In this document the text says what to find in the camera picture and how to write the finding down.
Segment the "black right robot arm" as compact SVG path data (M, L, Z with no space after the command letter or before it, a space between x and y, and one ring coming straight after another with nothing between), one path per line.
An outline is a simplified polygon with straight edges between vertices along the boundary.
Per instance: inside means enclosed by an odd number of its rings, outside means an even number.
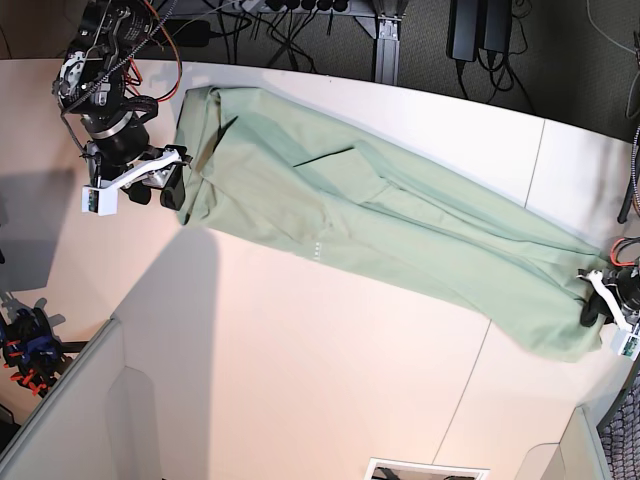
M150 41L168 33L168 18L149 1L91 1L64 54L52 94L61 121L78 116L89 136L76 145L88 168L81 194L85 213L115 214L121 193L146 205L157 191L163 207L177 211L183 205L183 170L191 158L183 146L152 145L146 129L170 96L140 94L134 61Z

